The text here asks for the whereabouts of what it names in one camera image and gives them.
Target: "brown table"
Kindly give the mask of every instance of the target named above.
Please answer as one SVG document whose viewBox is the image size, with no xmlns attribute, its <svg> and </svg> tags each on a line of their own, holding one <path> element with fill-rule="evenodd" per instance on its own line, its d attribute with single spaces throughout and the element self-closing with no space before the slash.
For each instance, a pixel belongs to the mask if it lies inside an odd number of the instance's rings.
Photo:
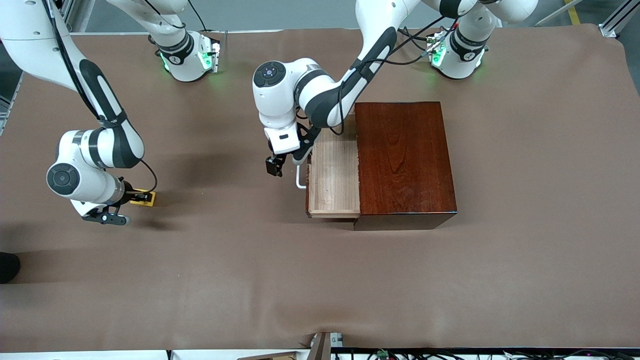
<svg viewBox="0 0 640 360">
<path fill-rule="evenodd" d="M 96 122 L 26 77 L 0 139 L 0 250 L 24 266 L 0 288 L 0 350 L 287 348 L 320 330 L 363 347 L 637 346 L 640 99 L 597 27 L 498 29 L 464 81 L 384 66 L 361 101 L 442 102 L 459 210 L 397 233 L 310 220 L 294 166 L 264 170 L 253 70 L 310 56 L 337 78 L 358 31 L 229 35 L 226 71 L 188 84 L 144 36 L 75 39 L 145 140 L 159 204 L 103 227 L 47 189 L 60 135 Z"/>
</svg>

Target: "reddish-brown wood surface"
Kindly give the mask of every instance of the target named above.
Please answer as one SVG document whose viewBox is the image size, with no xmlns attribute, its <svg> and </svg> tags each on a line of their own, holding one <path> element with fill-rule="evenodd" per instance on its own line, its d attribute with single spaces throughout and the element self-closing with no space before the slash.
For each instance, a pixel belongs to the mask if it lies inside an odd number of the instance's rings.
<svg viewBox="0 0 640 360">
<path fill-rule="evenodd" d="M 360 214 L 455 213 L 439 102 L 359 102 Z"/>
</svg>

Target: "wooden box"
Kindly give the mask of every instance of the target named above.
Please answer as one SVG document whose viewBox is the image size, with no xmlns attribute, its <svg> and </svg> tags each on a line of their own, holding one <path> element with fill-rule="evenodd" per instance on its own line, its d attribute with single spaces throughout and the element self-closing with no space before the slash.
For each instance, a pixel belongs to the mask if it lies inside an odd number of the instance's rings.
<svg viewBox="0 0 640 360">
<path fill-rule="evenodd" d="M 439 102 L 360 102 L 323 131 L 307 169 L 307 213 L 355 230 L 434 229 L 458 212 Z"/>
</svg>

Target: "black cylindrical object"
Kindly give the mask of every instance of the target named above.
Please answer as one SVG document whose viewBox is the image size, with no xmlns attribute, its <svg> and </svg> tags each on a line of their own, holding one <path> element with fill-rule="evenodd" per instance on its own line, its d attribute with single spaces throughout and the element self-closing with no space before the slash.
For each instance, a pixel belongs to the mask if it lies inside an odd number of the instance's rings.
<svg viewBox="0 0 640 360">
<path fill-rule="evenodd" d="M 0 284 L 10 282 L 20 271 L 20 259 L 15 254 L 0 252 Z"/>
</svg>

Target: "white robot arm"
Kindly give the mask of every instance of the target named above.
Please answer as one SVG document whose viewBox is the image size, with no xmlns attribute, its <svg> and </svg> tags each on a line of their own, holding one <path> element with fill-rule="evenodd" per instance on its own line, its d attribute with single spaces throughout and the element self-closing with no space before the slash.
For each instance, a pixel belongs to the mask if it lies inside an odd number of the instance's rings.
<svg viewBox="0 0 640 360">
<path fill-rule="evenodd" d="M 108 212 L 136 193 L 106 168 L 132 168 L 145 154 L 140 135 L 129 122 L 107 79 L 71 40 L 60 13 L 49 0 L 0 1 L 0 38 L 14 62 L 31 75 L 78 91 L 100 124 L 96 130 L 68 131 L 59 142 L 47 184 L 71 200 L 85 220 L 125 225 L 128 218 Z"/>
<path fill-rule="evenodd" d="M 509 13 L 509 19 L 514 21 L 529 16 L 538 2 L 481 0 L 483 5 L 477 4 L 477 0 L 423 1 L 443 16 L 457 19 L 464 15 L 456 31 L 448 31 L 449 36 L 442 41 L 443 44 L 452 45 L 444 45 L 439 49 L 439 57 L 432 59 L 438 63 L 441 72 L 452 78 L 458 77 L 460 67 L 466 72 L 470 67 L 467 63 L 479 61 L 484 52 L 484 45 L 496 23 L 485 5 L 504 10 L 504 3 L 511 3 L 510 6 L 514 6 L 515 10 L 507 8 L 508 11 L 503 12 Z M 253 76 L 253 97 L 273 151 L 273 156 L 266 162 L 270 174 L 282 176 L 281 168 L 287 154 L 292 154 L 294 164 L 302 164 L 320 130 L 338 126 L 344 121 L 358 96 L 391 55 L 400 23 L 419 3 L 420 0 L 357 0 L 356 18 L 363 37 L 362 51 L 339 81 L 334 81 L 314 60 L 308 58 L 292 63 L 269 61 L 258 67 Z M 454 62 L 455 57 L 451 52 L 462 53 L 462 60 Z M 464 55 L 468 52 L 474 54 L 473 58 Z M 473 63 L 472 66 L 471 72 L 477 65 Z M 454 68 L 453 73 L 449 71 L 450 68 Z M 312 124 L 310 129 L 297 123 L 298 107 L 309 118 Z"/>
<path fill-rule="evenodd" d="M 220 44 L 186 31 L 178 13 L 187 0 L 107 0 L 142 25 L 159 49 L 165 69 L 179 81 L 195 81 L 218 71 Z"/>
</svg>

